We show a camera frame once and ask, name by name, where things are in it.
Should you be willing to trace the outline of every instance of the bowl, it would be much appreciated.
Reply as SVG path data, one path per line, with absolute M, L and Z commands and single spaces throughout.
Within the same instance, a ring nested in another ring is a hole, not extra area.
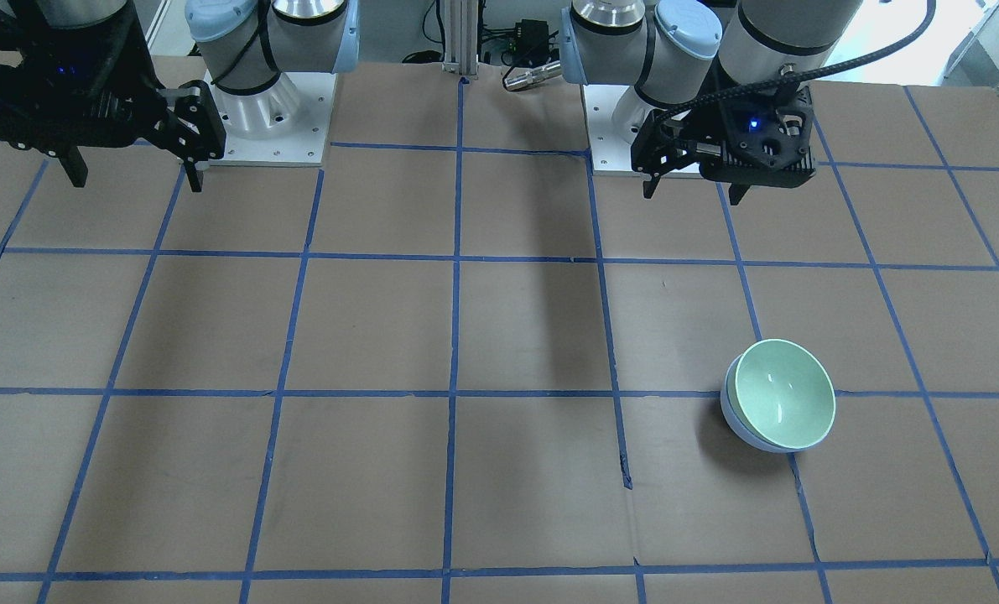
M 737 359 L 734 359 L 733 363 L 730 363 L 730 371 L 726 372 L 726 381 L 728 381 L 728 385 L 730 382 L 730 375 L 732 375 L 733 371 L 736 370 L 737 361 L 740 359 L 741 357 L 737 357 Z M 744 440 L 749 445 L 752 445 L 762 451 L 794 452 L 787 450 L 787 448 L 778 447 L 768 443 L 767 440 L 761 439 L 759 435 L 755 435 L 755 433 L 748 428 L 748 425 L 743 424 L 740 418 L 737 417 L 732 398 L 730 397 L 729 388 L 724 387 L 724 389 L 719 391 L 719 402 L 721 402 L 722 405 L 722 417 L 726 418 L 726 424 L 730 425 L 730 429 L 734 431 L 734 435 L 737 435 L 738 439 Z
M 819 444 L 834 424 L 831 377 L 793 341 L 757 341 L 737 358 L 726 391 L 741 424 L 783 450 Z

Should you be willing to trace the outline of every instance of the green bowl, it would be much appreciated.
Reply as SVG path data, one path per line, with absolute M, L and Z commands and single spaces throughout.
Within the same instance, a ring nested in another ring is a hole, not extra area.
M 738 418 L 768 443 L 806 450 L 831 431 L 831 377 L 811 352 L 793 341 L 757 341 L 737 360 L 728 382 L 733 383 L 729 394 Z

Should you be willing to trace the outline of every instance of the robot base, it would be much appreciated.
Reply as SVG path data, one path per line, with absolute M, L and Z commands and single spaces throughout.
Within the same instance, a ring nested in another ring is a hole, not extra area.
M 592 172 L 601 176 L 642 176 L 630 167 L 630 143 L 619 133 L 611 115 L 629 86 L 594 84 L 584 86 L 585 122 L 592 148 Z M 699 179 L 697 165 L 668 172 L 665 179 Z
M 327 148 L 337 76 L 331 73 L 288 73 L 301 95 L 295 128 L 276 138 L 241 138 L 227 131 L 223 159 L 211 165 L 276 165 L 321 167 Z M 206 73 L 205 80 L 211 76 Z

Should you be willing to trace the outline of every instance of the white mounting plate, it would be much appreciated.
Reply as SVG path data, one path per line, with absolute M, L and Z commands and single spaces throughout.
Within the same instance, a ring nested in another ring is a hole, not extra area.
M 592 172 L 602 176 L 642 176 L 630 168 L 630 145 L 618 134 L 611 114 L 618 99 L 628 86 L 594 84 L 582 86 L 585 103 L 585 122 L 588 141 L 592 148 Z M 697 165 L 676 169 L 663 176 L 665 179 L 699 179 Z
M 301 116 L 299 126 L 279 138 L 238 138 L 227 133 L 223 159 L 212 165 L 274 165 L 274 167 L 320 167 L 327 146 L 331 125 L 331 108 L 335 100 L 337 76 L 331 73 L 288 73 L 299 89 L 301 106 L 308 113 Z M 211 76 L 205 73 L 205 80 Z

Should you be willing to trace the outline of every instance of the bowl rim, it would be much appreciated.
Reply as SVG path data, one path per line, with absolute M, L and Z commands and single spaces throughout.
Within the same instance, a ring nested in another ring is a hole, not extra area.
M 738 374 L 741 373 L 741 364 L 744 363 L 749 352 L 753 351 L 753 349 L 757 347 L 760 347 L 768 343 L 783 343 L 791 347 L 798 348 L 799 351 L 804 352 L 805 355 L 809 356 L 810 359 L 813 359 L 814 363 L 816 363 L 816 366 L 820 368 L 820 371 L 824 374 L 826 382 L 828 382 L 828 387 L 829 390 L 831 391 L 831 419 L 830 421 L 828 421 L 828 424 L 826 424 L 824 432 L 820 433 L 820 435 L 817 435 L 816 439 L 813 439 L 810 442 L 802 442 L 794 444 L 794 443 L 780 442 L 780 440 L 778 439 L 772 439 L 772 437 L 765 435 L 751 420 L 748 419 L 748 414 L 745 413 L 745 409 L 743 408 L 743 405 L 741 405 L 741 393 L 740 391 L 738 391 Z M 732 405 L 737 413 L 738 418 L 743 420 L 741 423 L 744 424 L 748 429 L 750 429 L 752 433 L 755 433 L 755 435 L 760 436 L 761 439 L 766 440 L 767 443 L 771 443 L 778 447 L 792 448 L 792 450 L 806 450 L 806 448 L 813 447 L 814 445 L 818 445 L 820 442 L 822 442 L 822 440 L 825 439 L 825 437 L 831 432 L 831 429 L 834 427 L 834 420 L 838 410 L 838 400 L 837 400 L 838 398 L 834 393 L 834 382 L 831 381 L 831 374 L 829 374 L 828 370 L 826 370 L 826 368 L 824 367 L 824 363 L 821 363 L 820 360 L 816 358 L 816 355 L 813 355 L 813 353 L 809 352 L 809 349 L 805 348 L 801 344 L 798 344 L 796 341 L 784 340 L 780 339 L 780 337 L 768 337 L 768 339 L 757 341 L 757 343 L 752 344 L 752 346 L 749 346 L 737 358 L 737 365 L 734 367 L 733 394 L 734 395 L 732 397 L 733 398 Z

